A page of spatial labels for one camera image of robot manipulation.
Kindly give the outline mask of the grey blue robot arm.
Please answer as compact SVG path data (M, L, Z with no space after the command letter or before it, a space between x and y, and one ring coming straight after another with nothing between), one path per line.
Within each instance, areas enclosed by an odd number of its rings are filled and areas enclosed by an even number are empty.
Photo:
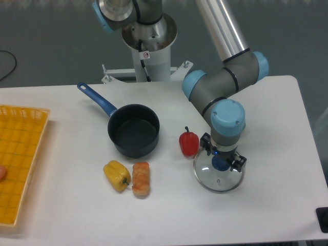
M252 52L227 1L197 1L223 67L214 75L196 70L184 77L182 90L211 128L200 145L221 159L218 170L241 171L246 158L236 151L245 127L243 107L230 97L269 73L267 59ZM94 1L93 9L107 32L121 30L130 48L138 82L170 81L171 45L177 26L163 12L162 1Z

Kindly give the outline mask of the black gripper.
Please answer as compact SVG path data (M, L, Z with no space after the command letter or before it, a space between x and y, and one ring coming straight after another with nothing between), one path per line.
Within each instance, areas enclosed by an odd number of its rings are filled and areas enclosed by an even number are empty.
M204 133L200 138L200 147L204 149L208 156L221 155L230 158L230 171L241 172L247 158L237 152L240 134L235 136L226 136L220 133Z

